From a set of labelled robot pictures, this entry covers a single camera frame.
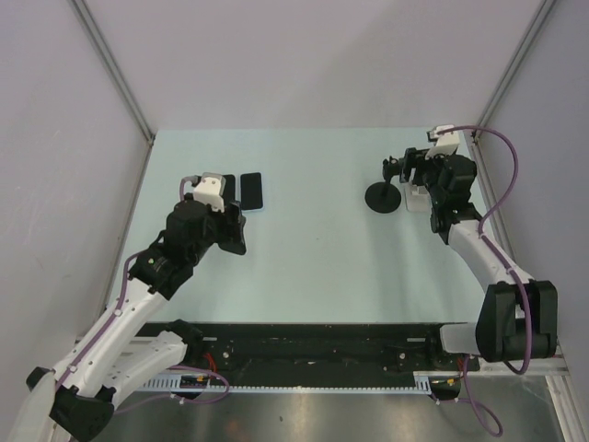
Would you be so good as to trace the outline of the black phone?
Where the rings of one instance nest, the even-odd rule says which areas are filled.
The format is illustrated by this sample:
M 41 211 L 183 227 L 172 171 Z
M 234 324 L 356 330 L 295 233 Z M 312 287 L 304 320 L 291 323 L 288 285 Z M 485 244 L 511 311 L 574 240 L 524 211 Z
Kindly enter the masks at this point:
M 225 187 L 223 189 L 223 199 L 226 204 L 234 202 L 237 195 L 237 180 L 233 174 L 224 175 Z

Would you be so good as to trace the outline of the black round-base phone stand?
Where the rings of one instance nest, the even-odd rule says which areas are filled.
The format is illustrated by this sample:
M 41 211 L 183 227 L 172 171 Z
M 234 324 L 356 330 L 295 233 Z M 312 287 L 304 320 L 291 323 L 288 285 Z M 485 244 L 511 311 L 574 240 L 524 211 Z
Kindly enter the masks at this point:
M 383 160 L 383 180 L 371 184 L 364 193 L 364 201 L 372 211 L 391 214 L 399 209 L 402 197 L 398 187 L 392 184 L 392 179 L 400 174 L 400 170 L 396 158 L 389 157 Z

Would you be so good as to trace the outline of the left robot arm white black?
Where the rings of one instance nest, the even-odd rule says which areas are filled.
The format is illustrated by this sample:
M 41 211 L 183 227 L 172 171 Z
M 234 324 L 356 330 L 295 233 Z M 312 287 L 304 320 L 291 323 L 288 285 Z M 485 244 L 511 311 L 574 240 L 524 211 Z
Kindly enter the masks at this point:
M 216 245 L 245 254 L 245 223 L 238 201 L 220 210 L 195 200 L 177 203 L 156 240 L 125 262 L 120 294 L 87 335 L 53 367 L 31 370 L 26 379 L 30 400 L 10 440 L 44 441 L 49 425 L 56 423 L 73 439 L 91 441 L 147 380 L 173 366 L 197 366 L 203 357 L 202 336 L 182 320 L 130 360 L 118 358 L 192 278 L 208 249 Z

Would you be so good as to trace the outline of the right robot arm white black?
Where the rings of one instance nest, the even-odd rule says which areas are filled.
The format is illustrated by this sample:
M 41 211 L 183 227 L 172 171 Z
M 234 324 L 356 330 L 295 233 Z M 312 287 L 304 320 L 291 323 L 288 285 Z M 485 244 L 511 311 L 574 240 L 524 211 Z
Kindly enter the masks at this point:
M 399 163 L 400 181 L 429 194 L 433 233 L 462 258 L 484 292 L 477 321 L 442 326 L 440 337 L 424 346 L 426 362 L 446 369 L 458 354 L 523 364 L 554 356 L 557 289 L 522 270 L 484 231 L 483 217 L 470 201 L 476 164 L 456 153 L 429 157 L 414 147 Z

